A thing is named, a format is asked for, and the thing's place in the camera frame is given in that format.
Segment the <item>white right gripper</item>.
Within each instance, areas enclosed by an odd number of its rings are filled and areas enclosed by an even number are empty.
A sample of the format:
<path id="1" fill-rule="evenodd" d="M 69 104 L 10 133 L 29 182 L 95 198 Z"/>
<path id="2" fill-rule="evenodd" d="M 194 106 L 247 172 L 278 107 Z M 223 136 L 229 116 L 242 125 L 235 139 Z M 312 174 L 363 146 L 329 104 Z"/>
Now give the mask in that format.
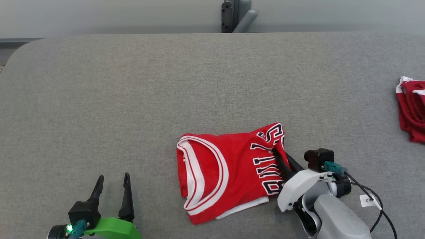
<path id="1" fill-rule="evenodd" d="M 304 170 L 304 168 L 287 155 L 286 165 L 278 150 L 273 150 L 282 180 L 288 180 L 278 195 L 277 203 L 281 212 L 293 210 L 295 203 L 302 197 L 302 206 L 310 208 L 321 195 L 334 196 L 334 183 L 331 173 Z"/>

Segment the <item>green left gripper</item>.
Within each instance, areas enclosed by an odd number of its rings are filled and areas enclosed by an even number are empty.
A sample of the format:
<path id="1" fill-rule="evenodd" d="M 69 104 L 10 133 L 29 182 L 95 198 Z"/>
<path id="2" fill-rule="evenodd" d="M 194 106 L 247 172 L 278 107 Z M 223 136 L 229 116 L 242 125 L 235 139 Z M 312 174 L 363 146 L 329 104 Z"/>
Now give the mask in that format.
<path id="1" fill-rule="evenodd" d="M 99 202 L 103 190 L 104 176 L 100 175 L 88 201 Z M 141 239 L 138 229 L 129 221 L 134 220 L 134 205 L 129 173 L 125 173 L 124 196 L 119 218 L 101 218 L 93 229 L 84 232 L 84 239 Z"/>

